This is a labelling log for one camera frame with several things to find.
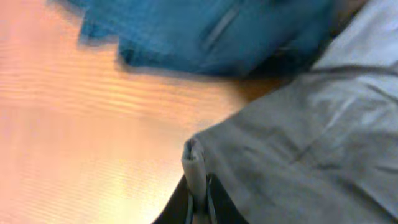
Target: wooden table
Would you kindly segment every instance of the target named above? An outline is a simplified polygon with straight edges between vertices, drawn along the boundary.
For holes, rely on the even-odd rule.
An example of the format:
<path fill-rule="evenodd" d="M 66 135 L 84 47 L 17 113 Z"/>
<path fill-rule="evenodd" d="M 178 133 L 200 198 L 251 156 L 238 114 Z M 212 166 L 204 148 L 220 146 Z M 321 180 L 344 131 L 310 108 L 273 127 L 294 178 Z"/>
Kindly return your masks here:
<path fill-rule="evenodd" d="M 126 72 L 45 0 L 0 7 L 0 223 L 150 223 L 183 144 L 277 81 Z"/>

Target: blue cloth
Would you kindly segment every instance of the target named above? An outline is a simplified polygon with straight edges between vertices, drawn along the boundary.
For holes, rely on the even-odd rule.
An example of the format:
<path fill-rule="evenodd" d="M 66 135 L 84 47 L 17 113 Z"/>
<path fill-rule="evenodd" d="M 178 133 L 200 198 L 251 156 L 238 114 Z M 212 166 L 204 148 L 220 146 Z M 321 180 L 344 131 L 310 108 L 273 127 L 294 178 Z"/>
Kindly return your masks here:
<path fill-rule="evenodd" d="M 129 65 L 228 77 L 247 76 L 278 50 L 277 71 L 303 69 L 328 38 L 334 2 L 68 1 L 86 9 L 81 36 L 119 36 Z"/>

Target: folded cloth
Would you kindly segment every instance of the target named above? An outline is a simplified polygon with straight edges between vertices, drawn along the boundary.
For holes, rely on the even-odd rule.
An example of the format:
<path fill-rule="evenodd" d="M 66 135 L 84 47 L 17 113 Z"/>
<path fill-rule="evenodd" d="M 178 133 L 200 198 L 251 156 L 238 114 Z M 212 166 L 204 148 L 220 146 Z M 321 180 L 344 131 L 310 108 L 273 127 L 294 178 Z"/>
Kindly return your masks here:
<path fill-rule="evenodd" d="M 249 223 L 398 223 L 397 18 L 370 1 L 312 72 L 194 135 L 196 210 L 216 175 Z"/>
<path fill-rule="evenodd" d="M 275 53 L 283 63 L 272 71 L 308 68 L 328 39 L 335 2 L 69 1 L 86 8 L 82 37 L 119 36 L 127 64 L 226 77 L 244 77 Z"/>

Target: light gray fabric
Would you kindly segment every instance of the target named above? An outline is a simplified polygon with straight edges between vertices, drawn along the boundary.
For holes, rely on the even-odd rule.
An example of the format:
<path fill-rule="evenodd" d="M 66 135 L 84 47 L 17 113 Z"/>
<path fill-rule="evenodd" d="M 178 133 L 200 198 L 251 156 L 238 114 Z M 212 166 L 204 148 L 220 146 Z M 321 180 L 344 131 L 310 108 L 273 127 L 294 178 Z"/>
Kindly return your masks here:
<path fill-rule="evenodd" d="M 196 134 L 183 164 L 216 174 L 249 223 L 398 223 L 397 15 L 371 1 L 314 66 L 334 70 Z"/>

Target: blue fabric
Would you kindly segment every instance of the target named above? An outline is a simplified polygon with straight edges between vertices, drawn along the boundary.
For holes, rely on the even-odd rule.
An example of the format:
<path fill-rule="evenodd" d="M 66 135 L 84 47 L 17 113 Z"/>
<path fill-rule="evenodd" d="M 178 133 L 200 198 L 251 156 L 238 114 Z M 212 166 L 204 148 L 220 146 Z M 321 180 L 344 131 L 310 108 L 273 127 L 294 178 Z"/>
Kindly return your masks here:
<path fill-rule="evenodd" d="M 328 37 L 332 0 L 69 0 L 86 9 L 81 36 L 119 36 L 132 66 L 244 77 L 284 47 L 304 67 Z"/>

